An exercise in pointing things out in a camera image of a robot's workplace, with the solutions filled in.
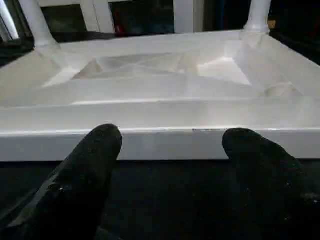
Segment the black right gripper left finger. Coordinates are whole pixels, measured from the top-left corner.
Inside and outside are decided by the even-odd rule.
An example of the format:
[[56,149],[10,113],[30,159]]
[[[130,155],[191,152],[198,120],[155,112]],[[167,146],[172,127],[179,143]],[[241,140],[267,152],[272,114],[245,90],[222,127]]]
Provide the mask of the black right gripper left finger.
[[123,137],[114,124],[89,132],[7,224],[9,240],[100,240],[113,168]]

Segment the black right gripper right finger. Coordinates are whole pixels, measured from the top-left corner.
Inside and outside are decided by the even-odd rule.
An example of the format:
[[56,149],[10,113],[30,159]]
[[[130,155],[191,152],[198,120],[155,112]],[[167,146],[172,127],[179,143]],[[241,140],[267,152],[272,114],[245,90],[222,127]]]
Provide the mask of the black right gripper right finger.
[[221,143],[263,240],[320,238],[320,186],[298,159],[247,128],[226,130]]

